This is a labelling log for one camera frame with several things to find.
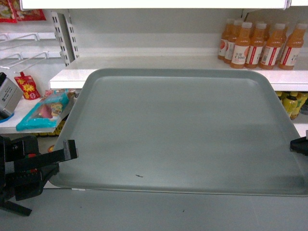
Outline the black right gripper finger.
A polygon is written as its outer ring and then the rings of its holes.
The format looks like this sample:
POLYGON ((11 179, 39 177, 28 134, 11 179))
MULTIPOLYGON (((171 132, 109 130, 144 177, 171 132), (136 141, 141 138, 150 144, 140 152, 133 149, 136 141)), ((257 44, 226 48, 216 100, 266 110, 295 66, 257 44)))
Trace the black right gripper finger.
POLYGON ((308 155, 307 137, 302 137, 302 138, 290 141, 290 150, 307 156, 308 155))

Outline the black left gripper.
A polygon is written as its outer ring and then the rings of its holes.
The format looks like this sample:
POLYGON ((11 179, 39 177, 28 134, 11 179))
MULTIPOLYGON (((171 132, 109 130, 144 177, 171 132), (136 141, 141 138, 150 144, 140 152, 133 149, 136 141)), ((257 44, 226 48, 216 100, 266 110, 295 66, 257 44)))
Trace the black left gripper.
POLYGON ((0 208, 29 216, 30 208, 11 201, 21 201, 42 194, 51 176, 59 172, 60 162, 77 159, 74 140, 64 140, 63 149, 47 154, 39 152, 38 139, 28 135, 17 139, 0 138, 0 208))

